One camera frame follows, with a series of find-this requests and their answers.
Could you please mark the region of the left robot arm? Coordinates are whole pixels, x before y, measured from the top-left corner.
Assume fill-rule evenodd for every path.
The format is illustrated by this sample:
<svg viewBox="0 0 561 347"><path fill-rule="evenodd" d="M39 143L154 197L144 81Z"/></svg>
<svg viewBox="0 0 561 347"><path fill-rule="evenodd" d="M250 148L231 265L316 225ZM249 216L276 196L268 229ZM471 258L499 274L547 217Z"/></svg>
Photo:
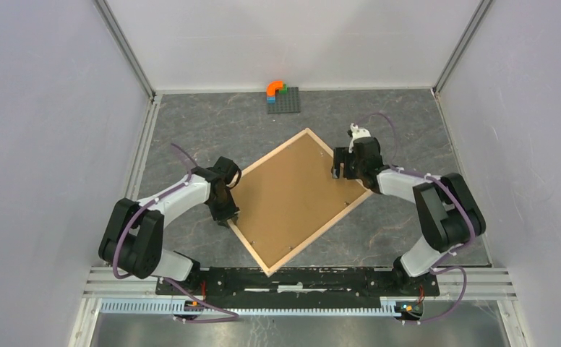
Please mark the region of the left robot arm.
<svg viewBox="0 0 561 347"><path fill-rule="evenodd" d="M239 214L231 190L239 183L241 169L219 157L211 167L196 166L179 182L153 196L123 198L113 208L98 256L111 265L117 279L170 278L183 294L195 293L201 275L197 261L163 247L165 228L188 210L206 205L212 219L225 226Z"/></svg>

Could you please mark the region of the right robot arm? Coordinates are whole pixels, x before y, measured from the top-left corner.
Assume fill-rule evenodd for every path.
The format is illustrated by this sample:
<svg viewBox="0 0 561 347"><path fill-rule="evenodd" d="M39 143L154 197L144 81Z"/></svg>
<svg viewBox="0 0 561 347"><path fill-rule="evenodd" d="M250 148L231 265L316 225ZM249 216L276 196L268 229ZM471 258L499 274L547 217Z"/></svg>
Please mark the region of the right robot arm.
<svg viewBox="0 0 561 347"><path fill-rule="evenodd" d="M435 176L386 164L374 137L335 147L330 171L334 179L358 180L371 192L414 203L421 237L394 261L391 276L401 295L412 294L421 278L486 231L484 216L459 173Z"/></svg>

